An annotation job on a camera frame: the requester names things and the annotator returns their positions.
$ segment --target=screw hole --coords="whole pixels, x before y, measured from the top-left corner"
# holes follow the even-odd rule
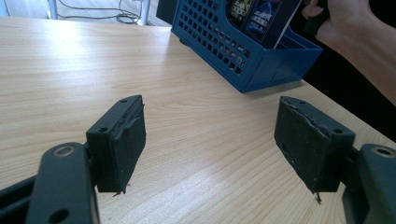
[[[56,157],[65,157],[72,154],[74,150],[75,148],[72,146],[59,147],[52,153],[52,155]]]
[[[340,129],[334,129],[333,131],[334,131],[335,133],[343,133],[343,131],[340,130]]]
[[[67,209],[61,209],[53,213],[49,217],[49,223],[61,223],[69,216],[69,211]]]
[[[99,133],[105,133],[105,132],[107,132],[107,128],[100,128],[100,129],[98,130],[98,132],[99,132]]]
[[[378,155],[387,157],[387,158],[396,158],[396,153],[388,150],[387,148],[376,147],[373,149]]]

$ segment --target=blue crate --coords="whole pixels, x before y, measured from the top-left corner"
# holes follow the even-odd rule
[[[179,0],[172,32],[241,92],[301,80],[322,52],[289,27],[265,49],[228,22],[225,0]]]

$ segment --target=cable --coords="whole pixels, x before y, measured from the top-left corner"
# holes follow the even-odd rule
[[[119,8],[115,7],[71,7],[67,4],[65,4],[62,0],[59,0],[59,2],[64,5],[65,7],[77,9],[77,10],[117,10],[120,11],[121,14],[118,14],[116,16],[108,16],[108,17],[85,17],[85,16],[63,16],[58,13],[59,17],[65,18],[65,19],[71,19],[71,18],[81,18],[81,19],[93,19],[93,20],[103,20],[103,19],[111,19],[111,18],[116,18],[118,22],[126,23],[126,24],[137,24],[137,22],[141,18],[142,14],[142,3],[140,3],[140,10],[139,10],[139,15],[134,14],[131,11],[125,10],[121,8],[121,2],[122,0],[119,1]]]

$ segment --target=wood grain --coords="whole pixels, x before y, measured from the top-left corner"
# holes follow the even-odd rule
[[[288,95],[357,133],[396,144],[305,82],[242,94],[165,27],[0,19],[0,189],[142,94],[148,141],[125,195],[98,194],[103,223],[344,223],[341,195],[319,205],[274,141]]]

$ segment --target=finger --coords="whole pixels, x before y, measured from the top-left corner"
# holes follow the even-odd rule
[[[318,4],[318,0],[304,0],[306,6],[316,6]]]
[[[318,6],[307,6],[303,8],[302,14],[308,20],[310,17],[316,17],[323,11],[323,7]]]

